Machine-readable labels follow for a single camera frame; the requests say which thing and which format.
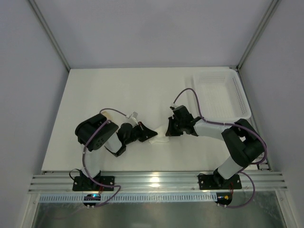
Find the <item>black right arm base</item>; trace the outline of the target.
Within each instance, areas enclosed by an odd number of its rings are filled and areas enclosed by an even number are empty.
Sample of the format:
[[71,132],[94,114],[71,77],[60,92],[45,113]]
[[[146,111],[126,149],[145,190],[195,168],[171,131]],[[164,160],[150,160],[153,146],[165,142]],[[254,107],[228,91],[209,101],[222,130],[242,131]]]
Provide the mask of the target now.
[[240,190],[242,189],[241,180],[238,174],[229,179],[224,179],[217,172],[213,174],[200,173],[198,176],[200,190]]

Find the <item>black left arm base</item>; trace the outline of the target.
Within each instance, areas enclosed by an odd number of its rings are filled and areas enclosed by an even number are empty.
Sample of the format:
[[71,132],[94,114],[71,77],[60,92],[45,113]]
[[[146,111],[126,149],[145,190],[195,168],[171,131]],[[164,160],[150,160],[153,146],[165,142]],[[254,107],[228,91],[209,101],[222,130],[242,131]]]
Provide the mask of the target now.
[[115,184],[115,177],[114,176],[103,176],[101,175],[101,172],[99,172],[93,179],[103,184],[103,186],[100,186],[93,182],[91,179],[89,179],[83,172],[79,169],[75,169],[75,171],[78,171],[78,175],[73,177],[71,175],[71,170],[69,172],[69,177],[73,181],[73,191],[114,191],[114,184]]

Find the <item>white paper napkin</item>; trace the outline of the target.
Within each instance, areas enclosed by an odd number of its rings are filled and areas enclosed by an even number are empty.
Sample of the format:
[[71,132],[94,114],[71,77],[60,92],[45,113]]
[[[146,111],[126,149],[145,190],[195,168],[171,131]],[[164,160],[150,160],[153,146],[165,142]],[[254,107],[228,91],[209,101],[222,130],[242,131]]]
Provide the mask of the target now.
[[154,129],[154,131],[157,133],[156,136],[152,137],[149,139],[150,144],[154,143],[168,143],[169,142],[169,137],[166,136],[168,126],[163,124],[159,126],[158,128]]

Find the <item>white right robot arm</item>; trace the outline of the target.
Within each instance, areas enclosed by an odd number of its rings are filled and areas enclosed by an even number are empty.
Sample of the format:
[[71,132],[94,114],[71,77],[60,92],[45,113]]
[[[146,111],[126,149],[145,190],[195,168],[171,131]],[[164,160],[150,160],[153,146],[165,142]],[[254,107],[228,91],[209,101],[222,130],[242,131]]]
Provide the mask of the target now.
[[218,188],[227,186],[231,178],[251,165],[261,154],[266,154],[266,143],[245,119],[232,124],[216,123],[203,117],[194,118],[183,105],[171,106],[170,109],[173,115],[169,117],[166,136],[177,137],[186,133],[225,143],[229,157],[212,174],[213,182]]

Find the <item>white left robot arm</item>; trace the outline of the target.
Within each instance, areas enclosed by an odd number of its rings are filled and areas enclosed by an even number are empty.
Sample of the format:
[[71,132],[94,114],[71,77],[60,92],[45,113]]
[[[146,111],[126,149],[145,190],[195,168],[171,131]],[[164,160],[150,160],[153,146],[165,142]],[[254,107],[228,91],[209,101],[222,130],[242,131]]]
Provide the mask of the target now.
[[118,126],[103,114],[97,114],[80,123],[75,129],[75,135],[84,146],[81,171],[86,177],[94,178],[100,174],[100,154],[97,150],[101,147],[105,147],[114,157],[119,157],[126,151],[127,145],[135,141],[142,143],[158,133],[142,122]]

